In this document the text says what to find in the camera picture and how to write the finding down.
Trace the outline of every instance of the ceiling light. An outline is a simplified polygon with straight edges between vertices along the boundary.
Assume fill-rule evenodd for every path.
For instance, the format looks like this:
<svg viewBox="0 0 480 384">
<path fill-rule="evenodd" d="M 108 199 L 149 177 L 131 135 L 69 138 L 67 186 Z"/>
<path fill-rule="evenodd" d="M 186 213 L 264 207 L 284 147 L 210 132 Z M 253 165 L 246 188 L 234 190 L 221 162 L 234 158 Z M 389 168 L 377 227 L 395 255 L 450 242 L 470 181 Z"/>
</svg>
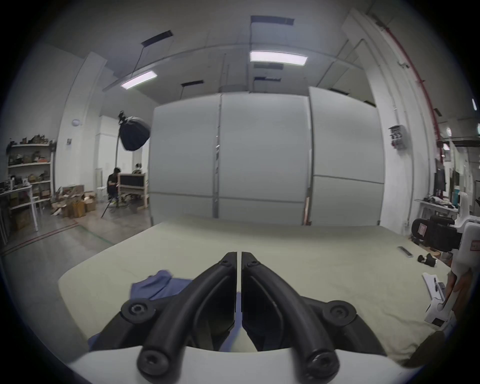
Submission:
<svg viewBox="0 0 480 384">
<path fill-rule="evenodd" d="M 129 81 L 123 83 L 121 86 L 125 89 L 130 89 L 132 87 L 135 87 L 138 84 L 146 82 L 147 80 L 151 80 L 155 78 L 156 78 L 156 73 L 153 71 L 148 71 L 134 77 L 133 79 L 130 79 Z"/>
<path fill-rule="evenodd" d="M 305 65 L 307 56 L 295 55 L 285 52 L 270 51 L 252 51 L 250 52 L 250 61 L 267 61 L 270 63 L 284 63 L 294 65 Z"/>
</svg>

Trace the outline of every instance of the boxes on shelf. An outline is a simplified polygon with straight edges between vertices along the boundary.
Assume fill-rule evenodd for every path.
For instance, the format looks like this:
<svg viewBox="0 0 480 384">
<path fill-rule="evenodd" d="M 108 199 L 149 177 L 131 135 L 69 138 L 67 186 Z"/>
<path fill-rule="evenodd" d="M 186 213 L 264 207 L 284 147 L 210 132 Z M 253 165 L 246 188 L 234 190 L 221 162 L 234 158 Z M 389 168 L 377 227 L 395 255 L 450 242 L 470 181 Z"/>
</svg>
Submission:
<svg viewBox="0 0 480 384">
<path fill-rule="evenodd" d="M 31 222 L 30 208 L 29 207 L 27 207 L 26 209 L 19 208 L 19 211 L 15 212 L 13 217 L 14 217 L 14 221 L 15 221 L 15 229 L 16 230 L 25 228 Z"/>
</svg>

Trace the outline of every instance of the beige tablecloth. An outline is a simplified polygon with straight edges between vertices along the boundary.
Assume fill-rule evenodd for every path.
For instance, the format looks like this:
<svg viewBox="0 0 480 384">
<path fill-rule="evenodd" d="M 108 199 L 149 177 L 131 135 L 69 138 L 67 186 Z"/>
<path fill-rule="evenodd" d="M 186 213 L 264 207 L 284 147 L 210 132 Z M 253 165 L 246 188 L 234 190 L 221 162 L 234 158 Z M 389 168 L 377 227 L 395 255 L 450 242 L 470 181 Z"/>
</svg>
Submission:
<svg viewBox="0 0 480 384">
<path fill-rule="evenodd" d="M 407 258 L 398 246 L 409 250 Z M 430 296 L 422 272 L 446 283 L 449 268 L 417 262 L 425 250 L 383 227 L 291 227 L 183 217 L 158 224 L 66 272 L 60 293 L 86 338 L 128 300 L 132 283 L 160 269 L 195 278 L 225 253 L 252 252 L 300 295 L 345 300 L 402 362 L 436 330 L 423 321 Z M 240 291 L 240 268 L 238 277 Z M 242 333 L 234 350 L 253 348 Z"/>
</svg>

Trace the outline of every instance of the concrete floor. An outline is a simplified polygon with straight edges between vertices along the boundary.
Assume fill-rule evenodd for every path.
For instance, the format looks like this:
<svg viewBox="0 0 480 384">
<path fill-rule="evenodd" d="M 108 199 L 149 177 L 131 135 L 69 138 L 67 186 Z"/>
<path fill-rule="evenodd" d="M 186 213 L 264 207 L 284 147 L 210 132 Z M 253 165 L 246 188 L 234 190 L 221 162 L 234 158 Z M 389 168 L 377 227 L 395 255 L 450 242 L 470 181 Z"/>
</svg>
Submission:
<svg viewBox="0 0 480 384">
<path fill-rule="evenodd" d="M 82 261 L 150 227 L 148 209 L 137 210 L 133 204 L 109 208 L 100 218 L 105 206 L 97 204 L 95 211 L 77 219 L 43 211 L 38 215 L 39 231 L 31 224 L 13 233 L 2 256 L 7 283 L 23 319 L 63 362 L 78 358 L 88 346 L 60 297 L 58 279 Z"/>
</svg>

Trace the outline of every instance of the red pipe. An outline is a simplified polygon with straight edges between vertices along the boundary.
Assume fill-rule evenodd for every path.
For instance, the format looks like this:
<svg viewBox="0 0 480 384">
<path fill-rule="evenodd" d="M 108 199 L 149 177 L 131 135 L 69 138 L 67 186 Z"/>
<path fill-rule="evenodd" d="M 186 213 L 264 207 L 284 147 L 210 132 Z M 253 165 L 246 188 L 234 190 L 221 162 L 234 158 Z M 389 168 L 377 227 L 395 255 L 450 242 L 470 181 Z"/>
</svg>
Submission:
<svg viewBox="0 0 480 384">
<path fill-rule="evenodd" d="M 432 116 L 433 120 L 433 129 L 435 130 L 435 134 L 437 136 L 437 141 L 441 140 L 440 136 L 440 129 L 438 128 L 438 121 L 437 117 L 435 116 L 435 112 L 433 111 L 433 105 L 432 105 L 432 100 L 430 99 L 430 96 L 428 95 L 427 89 L 425 88 L 425 85 L 423 84 L 423 80 L 420 78 L 420 75 L 417 71 L 417 68 L 415 68 L 415 65 L 413 65 L 412 60 L 410 60 L 410 56 L 405 52 L 405 49 L 403 46 L 400 44 L 400 42 L 397 40 L 397 38 L 394 36 L 392 31 L 390 31 L 390 28 L 388 28 L 386 25 L 383 25 L 385 31 L 390 35 L 390 37 L 396 42 L 402 53 L 404 54 L 405 58 L 408 61 L 409 66 L 413 69 L 415 76 L 417 77 L 417 82 L 420 84 L 420 87 L 422 88 L 423 94 L 425 96 L 425 99 L 427 100 L 428 108 L 430 110 L 430 114 Z M 442 157 L 442 149 L 440 149 L 440 161 L 444 162 L 444 158 Z"/>
</svg>

